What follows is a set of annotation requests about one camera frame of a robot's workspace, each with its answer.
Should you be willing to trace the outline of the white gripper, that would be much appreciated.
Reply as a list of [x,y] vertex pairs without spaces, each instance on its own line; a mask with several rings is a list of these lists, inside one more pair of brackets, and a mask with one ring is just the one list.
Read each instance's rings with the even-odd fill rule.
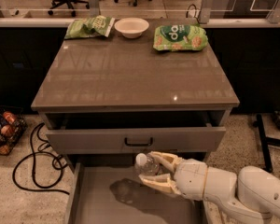
[[203,199],[207,175],[207,165],[204,162],[194,159],[183,161],[181,157],[175,154],[159,151],[151,151],[149,155],[168,171],[175,173],[175,181],[170,174],[140,175],[139,178],[144,185],[165,193],[181,194],[185,199],[195,201]]

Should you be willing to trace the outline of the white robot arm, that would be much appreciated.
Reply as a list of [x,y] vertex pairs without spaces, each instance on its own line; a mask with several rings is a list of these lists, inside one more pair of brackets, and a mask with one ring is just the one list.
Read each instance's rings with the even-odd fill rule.
[[183,159],[171,153],[151,151],[135,158],[142,183],[188,200],[217,205],[244,224],[269,224],[280,219],[280,179],[254,166],[239,174]]

